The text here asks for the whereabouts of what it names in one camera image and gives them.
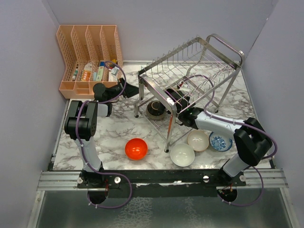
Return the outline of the dark patterned cream-inside bowl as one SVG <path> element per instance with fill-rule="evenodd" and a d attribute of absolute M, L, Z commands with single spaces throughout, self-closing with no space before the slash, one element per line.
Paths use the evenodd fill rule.
<path fill-rule="evenodd" d="M 151 101 L 146 107 L 146 114 L 150 119 L 160 120 L 166 116 L 166 108 L 158 100 Z"/>

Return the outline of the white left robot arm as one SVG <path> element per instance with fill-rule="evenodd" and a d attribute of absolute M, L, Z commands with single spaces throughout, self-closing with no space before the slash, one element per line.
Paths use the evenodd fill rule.
<path fill-rule="evenodd" d="M 73 100 L 66 115 L 64 131 L 76 143 L 83 161 L 83 170 L 91 172 L 88 181 L 98 188 L 104 184 L 105 176 L 100 173 L 102 162 L 95 147 L 94 135 L 97 130 L 97 118 L 112 114 L 112 101 L 120 96 L 130 98 L 139 93 L 139 88 L 120 78 L 118 84 L 106 87 L 102 83 L 93 86 L 93 101 Z"/>

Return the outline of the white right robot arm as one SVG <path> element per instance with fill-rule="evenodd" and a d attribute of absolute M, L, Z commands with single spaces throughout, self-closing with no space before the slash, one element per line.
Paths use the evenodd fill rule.
<path fill-rule="evenodd" d="M 186 107 L 189 99 L 177 104 L 181 111 L 178 119 L 193 129 L 208 130 L 232 139 L 237 148 L 237 154 L 229 159 L 220 169 L 219 182 L 228 186 L 235 181 L 236 176 L 245 168 L 256 166 L 271 149 L 274 141 L 255 118 L 233 120 L 216 114 L 211 114 L 206 108 Z"/>

